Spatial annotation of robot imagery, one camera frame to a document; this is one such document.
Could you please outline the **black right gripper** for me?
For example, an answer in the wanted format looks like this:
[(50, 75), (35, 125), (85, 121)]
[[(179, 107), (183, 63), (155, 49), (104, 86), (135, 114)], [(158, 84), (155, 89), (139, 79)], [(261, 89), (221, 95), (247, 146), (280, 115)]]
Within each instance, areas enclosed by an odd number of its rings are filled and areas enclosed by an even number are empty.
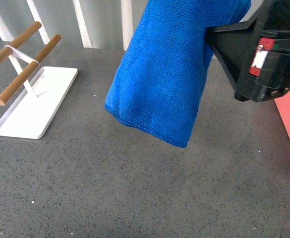
[(290, 91), (290, 0), (265, 0), (248, 21), (210, 27), (205, 39), (235, 99), (264, 102)]

